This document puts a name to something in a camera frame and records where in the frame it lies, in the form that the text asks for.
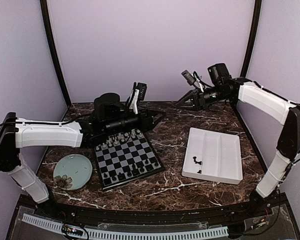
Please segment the black pole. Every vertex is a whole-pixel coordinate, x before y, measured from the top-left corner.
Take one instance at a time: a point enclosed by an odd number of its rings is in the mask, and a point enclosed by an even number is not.
[[[42,18],[43,18],[43,23],[44,23],[44,28],[45,28],[45,34],[46,34],[46,39],[48,41],[49,49],[50,49],[50,54],[51,58],[53,61],[54,69],[56,76],[58,78],[58,82],[62,91],[62,95],[64,98],[64,101],[68,107],[71,106],[71,100],[70,96],[68,93],[68,89],[66,86],[66,82],[64,79],[64,76],[61,71],[60,63],[59,63],[59,58],[57,54],[57,49],[54,41],[54,37],[52,34],[52,28],[51,28],[51,23],[50,23],[50,17],[49,17],[49,11],[48,11],[48,4],[47,0],[40,0],[40,5],[41,5],[41,12],[42,12]]]
[[[247,72],[248,72],[248,68],[252,56],[252,51],[254,49],[256,35],[257,35],[258,23],[259,23],[260,12],[261,12],[261,3],[262,0],[255,0],[254,2],[254,10],[253,10],[250,35],[249,35],[248,44],[246,46],[246,52],[243,60],[240,77],[245,78],[247,76]]]

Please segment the flower design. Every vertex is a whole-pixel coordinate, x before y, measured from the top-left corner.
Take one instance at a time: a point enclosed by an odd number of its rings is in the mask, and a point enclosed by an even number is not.
[[[72,187],[72,178],[68,177],[67,175],[56,176],[53,178],[56,185],[61,189],[70,189]]]

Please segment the plate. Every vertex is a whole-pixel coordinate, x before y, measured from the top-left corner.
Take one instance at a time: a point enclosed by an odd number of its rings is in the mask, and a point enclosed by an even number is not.
[[[56,164],[53,180],[62,190],[74,191],[82,188],[89,181],[91,174],[90,160],[80,154],[71,154]]]

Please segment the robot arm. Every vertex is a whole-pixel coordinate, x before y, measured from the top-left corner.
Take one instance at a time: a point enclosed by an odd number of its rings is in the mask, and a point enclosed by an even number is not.
[[[300,153],[300,104],[292,104],[247,78],[232,78],[224,63],[209,67],[208,72],[214,87],[204,91],[198,88],[189,91],[176,104],[178,108],[205,110],[211,103],[226,99],[236,107],[240,100],[269,114],[283,125],[275,157],[255,189],[257,195],[264,199],[283,182],[287,166],[293,163]],[[184,71],[182,75],[190,85],[196,81],[188,71]]]
[[[20,149],[31,146],[94,148],[132,129],[150,131],[166,114],[150,109],[138,110],[146,89],[144,83],[136,85],[127,105],[120,102],[116,93],[103,94],[94,100],[94,111],[88,119],[46,122],[17,118],[16,113],[8,113],[0,128],[0,171],[10,175],[36,203],[52,199],[47,186],[29,168]]]

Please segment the marble table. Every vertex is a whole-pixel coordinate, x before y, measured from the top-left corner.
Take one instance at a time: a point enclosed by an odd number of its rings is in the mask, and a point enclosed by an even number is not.
[[[175,108],[174,102],[142,102],[142,106],[165,111],[166,118],[146,133],[165,171],[103,191],[93,149],[52,146],[39,168],[38,176],[52,188],[59,203],[126,211],[175,211],[211,208],[247,202],[249,193],[264,176],[261,164],[234,111],[227,104],[222,111],[188,111]],[[223,109],[224,103],[213,105]],[[91,113],[92,103],[73,104],[64,120]],[[182,167],[190,128],[200,128],[240,137],[243,180],[239,185],[183,177]],[[82,154],[91,160],[90,181],[76,191],[64,191],[53,181],[57,162],[69,154]]]

